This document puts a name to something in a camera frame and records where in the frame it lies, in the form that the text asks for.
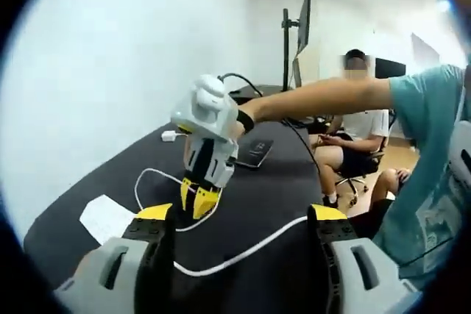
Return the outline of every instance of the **teal t-shirt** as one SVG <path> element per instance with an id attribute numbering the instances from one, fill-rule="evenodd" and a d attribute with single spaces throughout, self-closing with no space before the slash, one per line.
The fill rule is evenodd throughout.
<path id="1" fill-rule="evenodd" d="M 451 65 L 390 79 L 397 117 L 405 135 L 416 140 L 420 158 L 373 241 L 399 265 L 400 277 L 419 289 L 446 259 L 469 204 L 470 195 L 447 167 L 463 80 L 464 70 Z M 471 116 L 468 107 L 465 102 L 463 119 Z"/>

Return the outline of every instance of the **black shorts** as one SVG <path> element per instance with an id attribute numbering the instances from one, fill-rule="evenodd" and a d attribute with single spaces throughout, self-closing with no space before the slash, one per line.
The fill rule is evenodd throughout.
<path id="1" fill-rule="evenodd" d="M 343 140 L 353 141 L 353 139 L 344 132 L 333 134 Z M 361 152 L 348 147 L 341 147 L 344 160 L 341 164 L 339 172 L 341 174 L 354 174 L 357 171 L 368 171 L 371 167 L 371 154 L 369 152 Z"/>
<path id="2" fill-rule="evenodd" d="M 359 238 L 373 238 L 380 229 L 384 215 L 389 209 L 393 200 L 383 199 L 375 202 L 367 213 L 349 218 L 348 221 L 355 230 Z"/>

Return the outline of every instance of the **desk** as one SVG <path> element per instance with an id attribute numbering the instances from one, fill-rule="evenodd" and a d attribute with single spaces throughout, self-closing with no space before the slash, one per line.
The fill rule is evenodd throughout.
<path id="1" fill-rule="evenodd" d="M 184 140 L 163 143 L 160 135 L 168 129 L 174 126 L 163 126 L 98 167 L 36 219 L 24 247 L 53 288 L 73 274 L 84 254 L 98 246 L 79 222 L 90 200 L 106 194 L 138 212 L 133 188 L 143 169 L 156 168 L 183 176 Z M 300 132 L 308 138 L 305 130 Z M 177 233 L 175 258 L 188 269 L 198 271 L 218 265 L 306 215 L 309 204 L 321 203 L 318 173 L 294 132 L 279 123 L 263 123 L 241 143 L 251 138 L 275 141 L 261 168 L 237 168 L 217 212 L 196 229 Z M 179 190 L 178 184 L 154 173 L 145 174 L 138 188 L 145 207 L 175 200 Z M 203 308 L 205 313 L 301 311 L 315 290 L 308 284 L 307 249 L 307 229 L 301 223 L 217 274 L 193 278 L 175 270 L 175 303 L 184 312 L 193 308 L 193 313 Z"/>
<path id="2" fill-rule="evenodd" d="M 280 93 L 283 89 L 283 87 L 279 85 L 256 85 L 255 87 L 259 89 L 259 91 L 262 92 L 264 96 Z M 256 93 L 249 85 L 230 92 L 229 96 L 231 96 L 233 100 L 237 102 L 237 104 L 244 104 L 251 99 L 260 97 L 258 93 Z"/>

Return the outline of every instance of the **ceiling light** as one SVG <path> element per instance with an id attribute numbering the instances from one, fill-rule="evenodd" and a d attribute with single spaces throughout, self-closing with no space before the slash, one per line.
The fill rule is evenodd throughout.
<path id="1" fill-rule="evenodd" d="M 441 13 L 445 13 L 450 9 L 450 2 L 448 0 L 441 0 L 436 5 L 437 9 Z"/>

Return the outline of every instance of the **black cable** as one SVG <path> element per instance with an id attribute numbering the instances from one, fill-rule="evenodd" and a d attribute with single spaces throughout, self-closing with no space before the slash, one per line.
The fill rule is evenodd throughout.
<path id="1" fill-rule="evenodd" d="M 239 79 L 243 79 L 247 84 L 249 84 L 249 86 L 260 96 L 260 97 L 263 97 L 263 94 L 262 92 L 259 91 L 259 89 L 257 89 L 251 82 L 250 80 L 248 80 L 248 78 L 240 75 L 240 74 L 237 74 L 237 73 L 227 73 L 227 74 L 224 74 L 222 76 L 218 76 L 218 79 L 220 79 L 221 81 L 224 82 L 224 79 L 226 79 L 227 77 L 229 76 L 235 76 L 235 77 L 238 77 Z"/>
<path id="2" fill-rule="evenodd" d="M 406 266 L 409 266 L 410 264 L 412 263 L 415 263 L 416 261 L 422 259 L 425 255 L 427 255 L 428 253 L 431 253 L 432 251 L 434 251 L 435 249 L 437 249 L 439 246 L 442 246 L 443 244 L 445 244 L 446 242 L 449 242 L 450 240 L 452 240 L 453 237 L 449 237 L 448 239 L 445 239 L 443 240 L 442 242 L 438 243 L 436 246 L 434 246 L 432 249 L 429 249 L 427 251 L 425 251 L 424 253 L 422 253 L 421 255 L 419 255 L 418 257 L 415 257 L 414 259 L 412 260 L 409 260 L 403 264 L 399 264 L 399 268 L 405 268 Z"/>
<path id="3" fill-rule="evenodd" d="M 297 121 L 296 119 L 293 119 L 293 118 L 285 118 L 281 121 L 281 124 L 287 126 L 288 124 L 286 122 L 291 123 L 295 128 L 298 128 L 298 129 L 303 129 L 303 128 L 308 127 L 308 125 L 306 123 L 303 123 L 301 121 Z"/>
<path id="4" fill-rule="evenodd" d="M 244 77 L 244 76 L 242 76 L 242 75 L 240 75 L 240 74 L 237 74 L 237 73 L 227 73 L 227 74 L 224 74 L 224 75 L 222 75 L 222 76 L 218 76 L 218 79 L 220 79 L 221 81 L 224 82 L 224 79 L 226 79 L 226 78 L 229 77 L 229 76 L 235 76 L 235 77 L 238 77 L 239 79 L 243 79 L 247 84 L 249 84 L 249 86 L 250 86 L 260 97 L 263 97 L 262 92 L 260 92 L 260 91 L 250 82 L 250 80 L 248 80 L 248 78 L 246 78 L 246 77 Z M 311 150 L 311 148 L 310 148 L 310 147 L 308 146 L 308 144 L 304 141 L 304 139 L 302 138 L 301 134 L 296 130 L 296 128 L 293 126 L 292 123 L 290 123 L 290 122 L 289 122 L 288 120 L 286 120 L 286 119 L 283 119 L 283 120 L 281 121 L 281 123 L 282 123 L 283 125 L 286 125 L 286 126 L 290 127 L 290 128 L 294 131 L 294 133 L 297 135 L 297 137 L 301 140 L 301 142 L 302 142 L 302 144 L 304 145 L 304 147 L 306 148 L 306 150 L 308 150 L 309 156 L 311 156 L 311 158 L 312 158 L 314 164 L 316 165 L 317 171 L 319 172 L 319 165 L 317 164 L 317 161 L 316 161 L 316 159 L 314 158 L 314 151 L 316 151 L 316 150 L 315 150 L 315 149 L 314 149 L 314 151 Z"/>

